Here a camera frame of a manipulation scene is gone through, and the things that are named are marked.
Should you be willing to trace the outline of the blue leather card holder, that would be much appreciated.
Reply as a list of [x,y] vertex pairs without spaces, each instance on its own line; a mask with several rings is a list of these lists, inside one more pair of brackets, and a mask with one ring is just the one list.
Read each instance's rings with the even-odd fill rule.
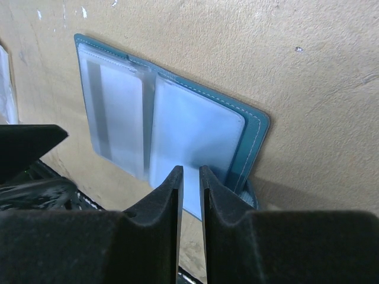
[[263,111],[83,34],[74,36],[97,155],[157,188],[184,168],[184,210],[201,218],[199,169],[258,207],[250,171],[269,130]]

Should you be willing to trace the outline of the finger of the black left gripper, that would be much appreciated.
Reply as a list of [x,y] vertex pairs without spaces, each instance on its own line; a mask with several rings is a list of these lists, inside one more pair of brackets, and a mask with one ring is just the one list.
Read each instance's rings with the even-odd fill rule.
[[75,183],[64,177],[1,186],[1,210],[60,209],[76,195]]
[[1,125],[1,183],[14,178],[68,137],[55,124]]

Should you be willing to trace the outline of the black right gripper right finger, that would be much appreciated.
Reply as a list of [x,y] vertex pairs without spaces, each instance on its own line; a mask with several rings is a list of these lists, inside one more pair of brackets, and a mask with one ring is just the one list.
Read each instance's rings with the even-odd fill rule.
[[257,211],[200,168],[208,283],[377,283],[378,218]]

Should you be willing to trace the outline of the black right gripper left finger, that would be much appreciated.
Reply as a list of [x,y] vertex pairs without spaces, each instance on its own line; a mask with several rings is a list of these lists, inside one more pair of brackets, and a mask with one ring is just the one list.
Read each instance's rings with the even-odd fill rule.
[[176,283],[183,182],[124,211],[1,210],[1,282]]

